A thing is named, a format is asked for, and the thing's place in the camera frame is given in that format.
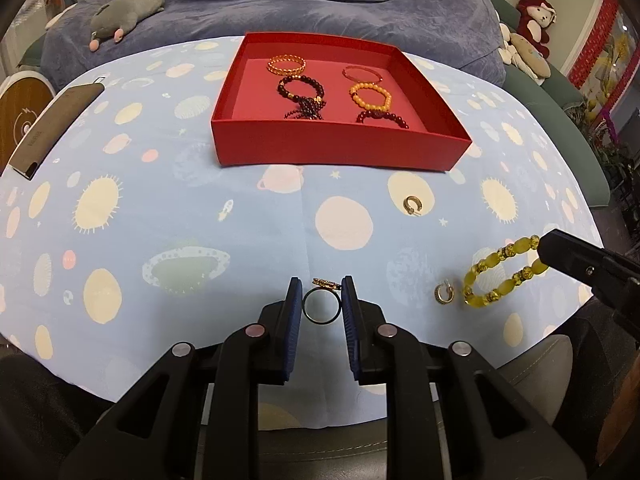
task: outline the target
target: stuffed animal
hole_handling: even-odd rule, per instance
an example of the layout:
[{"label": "stuffed animal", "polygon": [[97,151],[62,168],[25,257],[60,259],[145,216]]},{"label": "stuffed animal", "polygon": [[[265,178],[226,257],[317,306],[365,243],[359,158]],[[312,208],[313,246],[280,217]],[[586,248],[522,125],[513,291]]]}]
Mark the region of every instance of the stuffed animal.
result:
[{"label": "stuffed animal", "polygon": [[519,34],[512,34],[504,23],[500,24],[500,31],[504,48],[498,48],[498,53],[500,53],[503,63],[506,65],[514,64],[538,85],[542,85],[545,79],[551,76],[551,69],[542,54],[526,38]]},{"label": "stuffed animal", "polygon": [[91,19],[89,50],[95,52],[101,41],[111,38],[120,43],[139,22],[164,10],[163,5],[164,0],[111,0]]},{"label": "stuffed animal", "polygon": [[549,57],[549,49],[543,43],[549,42],[546,28],[555,23],[556,11],[546,0],[520,0],[516,8],[520,11],[517,33],[526,38],[542,57]]}]

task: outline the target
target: green sofa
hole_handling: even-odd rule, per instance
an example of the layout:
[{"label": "green sofa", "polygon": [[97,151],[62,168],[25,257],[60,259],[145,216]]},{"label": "green sofa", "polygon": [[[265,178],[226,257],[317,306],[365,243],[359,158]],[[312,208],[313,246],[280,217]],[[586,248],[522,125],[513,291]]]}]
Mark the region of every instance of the green sofa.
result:
[{"label": "green sofa", "polygon": [[[518,27],[520,12],[506,0],[491,0],[500,20],[512,30]],[[609,184],[591,147],[564,109],[582,101],[582,95],[558,70],[549,64],[551,77],[538,86],[524,72],[506,65],[502,88],[527,107],[544,128],[573,171],[589,207],[609,204]]]}]

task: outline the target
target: red tray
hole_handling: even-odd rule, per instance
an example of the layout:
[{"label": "red tray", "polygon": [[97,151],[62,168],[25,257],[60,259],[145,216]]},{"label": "red tray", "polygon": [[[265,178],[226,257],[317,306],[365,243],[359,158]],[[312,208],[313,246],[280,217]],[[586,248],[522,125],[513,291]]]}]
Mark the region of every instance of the red tray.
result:
[{"label": "red tray", "polygon": [[[282,77],[267,70],[268,60],[279,54],[306,60],[304,75],[324,87],[324,120],[283,118],[297,105],[278,94]],[[347,65],[367,66],[382,76],[379,85],[392,95],[390,111],[402,116],[408,130],[389,120],[355,122],[363,110],[349,95],[355,83],[342,75]],[[299,81],[287,89],[316,95]],[[384,102],[373,90],[358,95],[371,104]],[[252,32],[244,37],[220,91],[211,127],[223,166],[350,164],[445,171],[471,144],[449,106],[396,47],[295,32]]]}]

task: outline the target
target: red wall decoration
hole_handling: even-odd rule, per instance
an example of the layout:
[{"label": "red wall decoration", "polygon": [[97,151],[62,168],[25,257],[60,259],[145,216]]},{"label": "red wall decoration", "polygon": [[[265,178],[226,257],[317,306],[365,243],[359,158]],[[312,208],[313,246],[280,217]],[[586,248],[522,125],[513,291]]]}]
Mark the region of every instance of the red wall decoration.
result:
[{"label": "red wall decoration", "polygon": [[602,1],[600,12],[598,13],[596,22],[591,29],[591,33],[589,34],[587,41],[584,43],[584,47],[568,75],[569,81],[571,81],[577,89],[580,89],[584,82],[587,81],[587,78],[591,73],[591,69],[602,52],[602,47],[609,37],[611,27],[613,27],[613,23],[616,20],[617,12],[617,0]]},{"label": "red wall decoration", "polygon": [[622,92],[626,90],[626,86],[629,81],[633,77],[634,72],[636,71],[636,66],[638,66],[638,62],[640,61],[640,47],[636,47],[634,50],[631,59],[629,60],[629,64],[626,66],[625,73],[623,73],[622,78],[618,81],[614,91],[611,93],[609,99],[607,99],[607,103],[604,105],[604,109],[610,111],[613,108],[613,105],[616,104],[617,100],[620,99]]}]

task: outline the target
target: dark red beaded bracelet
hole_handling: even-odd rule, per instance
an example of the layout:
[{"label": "dark red beaded bracelet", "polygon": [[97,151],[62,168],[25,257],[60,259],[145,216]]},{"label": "dark red beaded bracelet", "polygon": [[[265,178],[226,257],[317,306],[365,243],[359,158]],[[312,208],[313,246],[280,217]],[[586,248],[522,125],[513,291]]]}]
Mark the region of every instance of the dark red beaded bracelet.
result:
[{"label": "dark red beaded bracelet", "polygon": [[390,112],[381,112],[380,110],[366,110],[365,112],[360,112],[358,114],[356,122],[364,123],[364,119],[366,117],[371,117],[372,119],[389,119],[397,123],[401,128],[409,129],[409,125],[404,121],[402,117]]},{"label": "dark red beaded bracelet", "polygon": [[[316,97],[304,97],[289,92],[284,85],[292,82],[295,79],[311,85],[316,90]],[[291,101],[298,104],[298,109],[287,112],[284,116],[285,119],[289,116],[293,116],[294,119],[322,119],[320,110],[326,104],[326,101],[324,101],[323,99],[324,88],[322,88],[322,85],[315,79],[311,79],[306,75],[288,75],[286,77],[283,77],[278,83],[278,93],[282,97],[290,99]]]}]

